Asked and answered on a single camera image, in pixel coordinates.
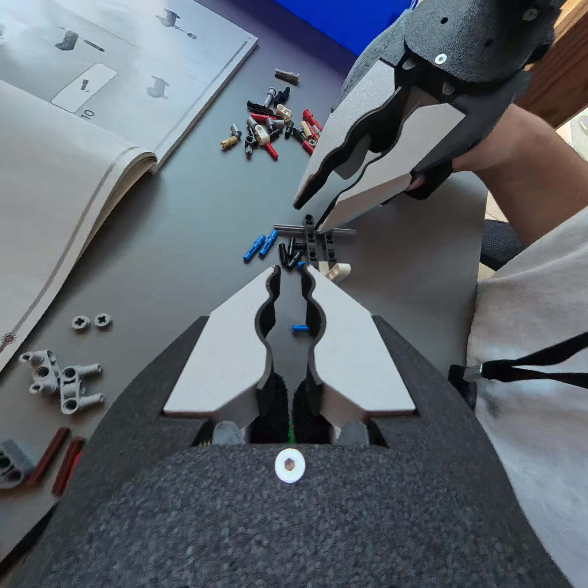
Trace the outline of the grey lego axle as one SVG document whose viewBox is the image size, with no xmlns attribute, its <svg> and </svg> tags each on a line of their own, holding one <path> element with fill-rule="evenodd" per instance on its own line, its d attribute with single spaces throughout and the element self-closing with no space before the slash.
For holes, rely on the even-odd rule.
<svg viewBox="0 0 588 588">
<path fill-rule="evenodd" d="M 278 232 L 286 232 L 286 233 L 303 233 L 305 232 L 307 227 L 305 225 L 292 225 L 292 224 L 274 224 L 273 230 Z M 357 234 L 356 229 L 343 229 L 343 228 L 336 228 L 331 231 L 328 231 L 333 236 L 349 236 L 353 237 Z"/>
</svg>

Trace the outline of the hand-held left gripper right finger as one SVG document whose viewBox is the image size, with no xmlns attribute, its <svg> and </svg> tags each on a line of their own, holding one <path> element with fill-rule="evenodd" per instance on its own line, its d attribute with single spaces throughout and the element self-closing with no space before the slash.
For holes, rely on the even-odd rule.
<svg viewBox="0 0 588 588">
<path fill-rule="evenodd" d="M 372 314 L 312 265 L 300 268 L 307 302 L 306 392 L 332 426 L 416 414 L 416 405 Z"/>
</svg>

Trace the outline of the black chair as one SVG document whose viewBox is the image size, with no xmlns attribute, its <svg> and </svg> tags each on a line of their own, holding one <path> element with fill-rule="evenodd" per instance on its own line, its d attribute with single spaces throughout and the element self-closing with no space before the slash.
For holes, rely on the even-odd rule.
<svg viewBox="0 0 588 588">
<path fill-rule="evenodd" d="M 480 255 L 482 265 L 494 271 L 499 270 L 525 248 L 511 224 L 493 219 L 484 220 Z"/>
</svg>

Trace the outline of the dark red lego axle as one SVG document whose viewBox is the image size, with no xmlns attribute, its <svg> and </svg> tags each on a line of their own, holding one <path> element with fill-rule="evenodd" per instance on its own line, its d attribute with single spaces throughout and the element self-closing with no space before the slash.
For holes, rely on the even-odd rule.
<svg viewBox="0 0 588 588">
<path fill-rule="evenodd" d="M 61 450 L 63 443 L 68 438 L 69 434 L 70 428 L 68 427 L 61 427 L 56 431 L 55 435 L 49 442 L 45 452 L 40 458 L 37 466 L 25 482 L 24 487 L 26 489 L 34 488 L 40 484 L 48 468 L 51 466 L 52 462 L 55 460 L 55 457 Z"/>
<path fill-rule="evenodd" d="M 85 437 L 74 437 L 71 440 L 58 470 L 58 474 L 56 475 L 51 491 L 52 496 L 61 497 L 65 492 L 84 450 L 85 443 Z"/>
</svg>

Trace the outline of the wooden furniture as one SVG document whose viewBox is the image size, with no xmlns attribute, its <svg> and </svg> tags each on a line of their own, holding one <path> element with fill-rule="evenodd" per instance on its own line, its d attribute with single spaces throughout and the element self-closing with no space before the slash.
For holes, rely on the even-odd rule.
<svg viewBox="0 0 588 588">
<path fill-rule="evenodd" d="M 547 55 L 518 106 L 559 128 L 587 107 L 587 1 L 566 1 Z"/>
</svg>

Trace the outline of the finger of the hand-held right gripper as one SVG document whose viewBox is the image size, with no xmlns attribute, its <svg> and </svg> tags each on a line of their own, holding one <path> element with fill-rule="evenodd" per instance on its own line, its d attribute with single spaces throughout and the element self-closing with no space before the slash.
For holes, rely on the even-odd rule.
<svg viewBox="0 0 588 588">
<path fill-rule="evenodd" d="M 417 108 L 404 122 L 392 149 L 367 163 L 356 182 L 334 200 L 316 231 L 331 231 L 403 192 L 411 184 L 415 166 L 465 116 L 449 104 Z"/>
<path fill-rule="evenodd" d="M 395 68 L 379 59 L 330 114 L 300 181 L 293 207 L 300 210 L 332 172 L 350 179 L 364 164 L 375 128 L 396 90 Z"/>
</svg>

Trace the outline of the black lego frame piece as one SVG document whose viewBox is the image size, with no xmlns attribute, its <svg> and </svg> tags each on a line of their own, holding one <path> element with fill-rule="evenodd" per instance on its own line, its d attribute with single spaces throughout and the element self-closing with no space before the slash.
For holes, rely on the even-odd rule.
<svg viewBox="0 0 588 588">
<path fill-rule="evenodd" d="M 311 214 L 304 217 L 304 242 L 306 261 L 322 275 L 327 275 L 336 264 L 336 251 L 332 232 L 318 233 L 315 220 Z"/>
</svg>

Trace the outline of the bunch of black lego pins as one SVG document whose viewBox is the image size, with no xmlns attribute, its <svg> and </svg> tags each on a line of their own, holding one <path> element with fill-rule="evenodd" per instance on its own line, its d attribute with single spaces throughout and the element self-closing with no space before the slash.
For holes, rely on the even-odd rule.
<svg viewBox="0 0 588 588">
<path fill-rule="evenodd" d="M 306 254 L 306 242 L 292 235 L 280 242 L 278 257 L 281 267 L 285 270 L 296 268 L 299 262 L 304 261 Z"/>
</svg>

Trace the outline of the short grey lego beam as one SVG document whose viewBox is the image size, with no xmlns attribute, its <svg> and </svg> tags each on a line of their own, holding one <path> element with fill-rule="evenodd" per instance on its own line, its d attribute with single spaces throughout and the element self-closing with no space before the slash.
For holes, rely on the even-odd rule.
<svg viewBox="0 0 588 588">
<path fill-rule="evenodd" d="M 24 484 L 31 476 L 39 456 L 28 446 L 12 439 L 1 441 L 1 490 L 11 490 Z"/>
</svg>

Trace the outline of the lego instruction booklet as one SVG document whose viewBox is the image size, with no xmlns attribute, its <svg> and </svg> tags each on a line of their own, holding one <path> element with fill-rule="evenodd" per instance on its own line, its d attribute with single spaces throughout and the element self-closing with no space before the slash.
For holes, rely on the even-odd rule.
<svg viewBox="0 0 588 588">
<path fill-rule="evenodd" d="M 196 1 L 1 1 L 1 369 L 257 41 Z"/>
</svg>

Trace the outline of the tan lego connector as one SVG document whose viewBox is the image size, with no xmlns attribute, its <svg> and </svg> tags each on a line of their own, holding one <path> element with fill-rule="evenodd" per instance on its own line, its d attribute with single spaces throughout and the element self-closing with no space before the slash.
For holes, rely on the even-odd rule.
<svg viewBox="0 0 588 588">
<path fill-rule="evenodd" d="M 333 283 L 341 283 L 345 280 L 351 271 L 351 266 L 348 263 L 335 263 L 329 265 L 327 261 L 319 261 L 318 269 L 322 276 L 325 276 Z"/>
</svg>

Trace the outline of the person's right forearm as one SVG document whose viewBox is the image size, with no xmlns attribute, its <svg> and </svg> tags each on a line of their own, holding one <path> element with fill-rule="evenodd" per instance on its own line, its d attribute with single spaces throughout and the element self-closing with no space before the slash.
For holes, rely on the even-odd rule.
<svg viewBox="0 0 588 588">
<path fill-rule="evenodd" d="M 587 162 L 545 121 L 511 105 L 489 136 L 495 164 L 475 174 L 524 245 L 587 207 Z"/>
</svg>

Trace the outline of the cluster of lego pins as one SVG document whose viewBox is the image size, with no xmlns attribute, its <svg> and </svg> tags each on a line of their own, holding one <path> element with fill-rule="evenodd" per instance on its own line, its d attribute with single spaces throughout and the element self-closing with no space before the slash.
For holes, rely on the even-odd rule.
<svg viewBox="0 0 588 588">
<path fill-rule="evenodd" d="M 257 153 L 278 161 L 279 142 L 295 141 L 309 156 L 313 154 L 323 132 L 323 125 L 307 107 L 296 110 L 292 87 L 271 86 L 262 102 L 247 101 L 247 118 L 243 125 L 231 125 L 230 136 L 220 143 L 223 152 L 241 147 L 246 162 Z"/>
</svg>

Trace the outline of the person's right hand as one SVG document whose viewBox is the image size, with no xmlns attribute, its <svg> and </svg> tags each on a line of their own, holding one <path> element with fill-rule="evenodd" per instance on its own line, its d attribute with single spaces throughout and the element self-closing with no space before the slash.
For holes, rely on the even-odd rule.
<svg viewBox="0 0 588 588">
<path fill-rule="evenodd" d="M 479 172 L 495 164 L 496 155 L 493 139 L 488 136 L 478 145 L 452 161 L 453 172 Z"/>
</svg>

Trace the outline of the person's white shirt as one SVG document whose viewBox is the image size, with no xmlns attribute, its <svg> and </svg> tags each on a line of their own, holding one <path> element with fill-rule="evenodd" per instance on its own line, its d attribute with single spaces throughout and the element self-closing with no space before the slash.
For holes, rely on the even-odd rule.
<svg viewBox="0 0 588 588">
<path fill-rule="evenodd" d="M 587 209 L 477 289 L 467 365 L 515 360 L 587 332 Z M 535 533 L 587 587 L 587 390 L 553 380 L 477 384 L 475 414 Z"/>
</svg>

